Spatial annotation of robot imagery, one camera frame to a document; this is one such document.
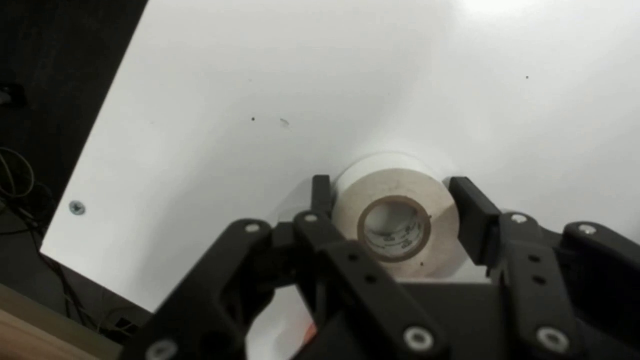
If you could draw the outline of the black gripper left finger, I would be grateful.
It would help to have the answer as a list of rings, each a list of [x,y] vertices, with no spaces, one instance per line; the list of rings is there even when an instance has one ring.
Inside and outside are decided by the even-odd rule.
[[[327,203],[330,178],[318,174],[309,207],[294,220],[227,223],[118,360],[247,360],[253,319],[287,286],[318,326],[291,360],[444,360],[447,336],[331,223]]]

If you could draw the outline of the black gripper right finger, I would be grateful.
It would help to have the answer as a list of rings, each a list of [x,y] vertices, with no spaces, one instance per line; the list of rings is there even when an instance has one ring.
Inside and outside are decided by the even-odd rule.
[[[560,232],[499,209],[470,178],[446,184],[458,238],[504,291],[508,337],[519,360],[640,360],[637,244],[592,220]]]

